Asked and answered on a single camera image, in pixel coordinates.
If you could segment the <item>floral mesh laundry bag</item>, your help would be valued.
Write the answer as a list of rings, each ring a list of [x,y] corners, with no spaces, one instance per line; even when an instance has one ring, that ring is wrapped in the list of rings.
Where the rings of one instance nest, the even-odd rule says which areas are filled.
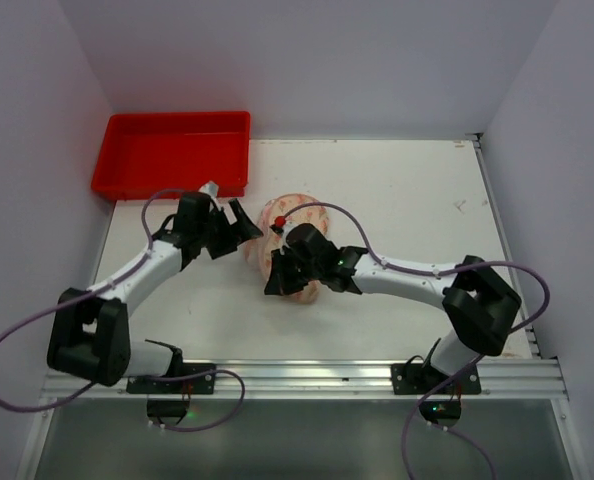
[[[288,211],[298,207],[295,213],[287,216],[289,222],[310,223],[324,236],[328,235],[330,227],[328,210],[323,206],[301,208],[301,205],[316,202],[317,199],[312,196],[292,193],[271,199],[264,205],[257,219],[257,227],[264,233],[264,236],[247,242],[243,250],[247,264],[258,271],[264,281],[267,281],[270,275],[271,252],[283,245],[280,237],[271,231],[271,225],[277,217],[284,216]]]

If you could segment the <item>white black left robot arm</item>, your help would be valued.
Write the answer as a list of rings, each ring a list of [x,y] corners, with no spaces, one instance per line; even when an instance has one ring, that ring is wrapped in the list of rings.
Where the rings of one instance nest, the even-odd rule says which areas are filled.
[[[202,252],[218,259],[261,237],[238,200],[229,206],[232,218],[207,193],[182,194],[176,212],[156,232],[147,232],[137,257],[87,290],[64,291],[48,345],[49,368],[107,387],[123,378],[181,376],[182,351],[163,342],[132,341],[130,317]]]

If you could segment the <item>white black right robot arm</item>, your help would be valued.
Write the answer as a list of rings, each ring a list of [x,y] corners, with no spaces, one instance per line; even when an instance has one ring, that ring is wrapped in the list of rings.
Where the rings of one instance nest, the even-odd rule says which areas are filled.
[[[280,223],[271,231],[282,245],[271,252],[265,294],[295,295],[319,282],[338,293],[383,294],[442,310],[452,331],[431,348],[428,362],[446,376],[479,355],[502,354],[521,299],[482,259],[465,257],[463,272],[415,275],[411,264],[374,258],[364,247],[337,247],[310,223]]]

